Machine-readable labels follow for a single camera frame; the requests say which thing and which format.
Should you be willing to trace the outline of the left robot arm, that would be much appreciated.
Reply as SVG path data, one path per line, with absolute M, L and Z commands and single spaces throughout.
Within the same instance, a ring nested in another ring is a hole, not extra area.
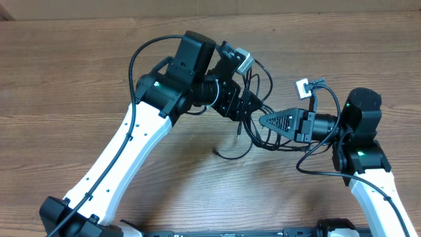
M 137 171 L 179 117 L 203 106 L 243 121 L 262 106 L 233 79 L 251 69 L 250 52 L 192 31 L 178 39 L 174 56 L 138 80 L 129 77 L 128 111 L 92 168 L 63 198 L 42 204 L 39 215 L 48 236 L 141 236 L 134 224 L 113 219 Z

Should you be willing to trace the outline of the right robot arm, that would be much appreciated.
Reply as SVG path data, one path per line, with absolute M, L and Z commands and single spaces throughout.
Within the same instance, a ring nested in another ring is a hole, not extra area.
M 382 117 L 381 96 L 368 88 L 353 89 L 337 115 L 318 114 L 316 106 L 264 115 L 264 127 L 297 143 L 316 142 L 297 162 L 304 174 L 341 177 L 354 195 L 373 236 L 416 236 L 397 193 L 391 165 L 375 139 Z M 324 144 L 332 147 L 334 171 L 310 171 L 303 161 Z

